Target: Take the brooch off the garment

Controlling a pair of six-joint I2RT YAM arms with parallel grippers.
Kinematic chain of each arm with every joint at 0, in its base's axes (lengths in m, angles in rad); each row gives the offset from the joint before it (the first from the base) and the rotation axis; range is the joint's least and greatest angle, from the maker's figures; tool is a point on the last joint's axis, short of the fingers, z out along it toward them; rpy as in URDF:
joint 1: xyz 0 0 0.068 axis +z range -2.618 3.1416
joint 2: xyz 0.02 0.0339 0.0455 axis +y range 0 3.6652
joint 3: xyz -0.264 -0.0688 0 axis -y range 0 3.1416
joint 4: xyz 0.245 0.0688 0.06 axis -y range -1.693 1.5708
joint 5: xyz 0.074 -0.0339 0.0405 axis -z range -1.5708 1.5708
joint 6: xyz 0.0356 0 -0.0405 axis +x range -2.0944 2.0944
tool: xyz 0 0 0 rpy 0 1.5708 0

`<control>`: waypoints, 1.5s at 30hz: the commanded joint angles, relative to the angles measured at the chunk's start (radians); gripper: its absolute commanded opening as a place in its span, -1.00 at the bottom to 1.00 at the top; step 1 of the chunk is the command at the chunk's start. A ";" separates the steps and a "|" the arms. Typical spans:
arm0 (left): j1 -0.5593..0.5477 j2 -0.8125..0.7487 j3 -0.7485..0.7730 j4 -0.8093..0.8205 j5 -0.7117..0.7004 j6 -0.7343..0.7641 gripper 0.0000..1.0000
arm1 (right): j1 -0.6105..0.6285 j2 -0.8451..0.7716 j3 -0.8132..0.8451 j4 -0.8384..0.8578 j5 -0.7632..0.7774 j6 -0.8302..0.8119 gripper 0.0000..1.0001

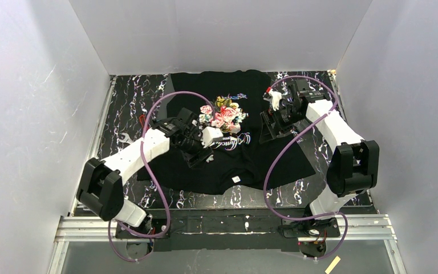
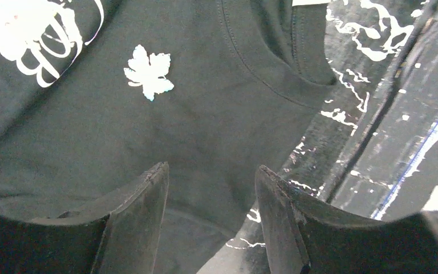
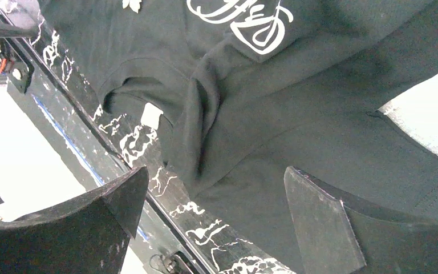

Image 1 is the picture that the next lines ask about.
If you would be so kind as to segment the black printed t-shirt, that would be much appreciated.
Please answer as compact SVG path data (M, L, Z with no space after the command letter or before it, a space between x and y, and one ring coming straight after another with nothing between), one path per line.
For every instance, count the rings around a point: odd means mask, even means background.
M201 119L210 115L209 99L216 107L216 124L223 138L212 144L214 160L189 168L175 148L153 159L138 171L139 180L148 180L152 171L161 186L199 194L221 195L235 185L262 189L267 171L280 151L292 140L286 136L260 144L260 113L269 108L263 94L271 79L257 70L236 72L177 73L170 76L177 95L165 105L164 115L176 116L186 108ZM315 174L299 145L291 146L271 173L268 189ZM234 183L232 177L241 181Z

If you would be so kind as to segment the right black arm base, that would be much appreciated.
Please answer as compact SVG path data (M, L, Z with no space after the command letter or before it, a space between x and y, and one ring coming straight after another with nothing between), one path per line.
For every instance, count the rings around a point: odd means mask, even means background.
M278 232L285 238L312 237L317 239L320 237L340 237L339 225L337 219L333 216L304 221L282 219Z

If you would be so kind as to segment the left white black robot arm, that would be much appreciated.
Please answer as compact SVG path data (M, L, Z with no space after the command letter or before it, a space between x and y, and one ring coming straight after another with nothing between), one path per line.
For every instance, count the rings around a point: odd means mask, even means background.
M213 142L223 136L220 129L203 126L198 117L183 108L177 117L156 121L144 137L104 159L91 158L83 168L76 198L104 221L116 220L138 228L149 220L145 209L127 200L123 185L145 163L178 149L189 168L212 155Z

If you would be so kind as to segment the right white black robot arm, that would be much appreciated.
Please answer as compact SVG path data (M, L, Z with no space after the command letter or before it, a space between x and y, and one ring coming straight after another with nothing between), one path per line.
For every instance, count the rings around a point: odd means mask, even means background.
M283 220L314 224L330 220L339 214L340 208L349 200L373 188L377 184L379 152L376 141L365 140L341 117L336 107L338 97L332 89L320 82L323 91L301 91L297 82L289 86L292 101L274 91L273 83L264 93L264 100L270 102L270 109L264 117L271 116L276 125L291 126L294 122L307 119L310 124L280 151L269 167L263 184L263 199L269 210ZM287 217L276 211L268 201L267 187L274 167L309 130L316 128L325 138L332 151L326 172L326 186L318 197L309 203L304 217Z

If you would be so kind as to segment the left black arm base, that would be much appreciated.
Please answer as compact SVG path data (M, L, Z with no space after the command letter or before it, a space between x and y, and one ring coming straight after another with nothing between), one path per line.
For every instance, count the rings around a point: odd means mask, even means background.
M122 227L122 224L119 221L117 221L115 237L118 239L144 238L142 236L136 236L137 233L146 235L160 234L160 236L154 236L153 239L167 239L170 237L172 219L169 220L169 227L167 229L167 219L161 217L153 217L151 219L146 218L138 227L133 227L126 223L123 223L123 225L125 226L125 228Z

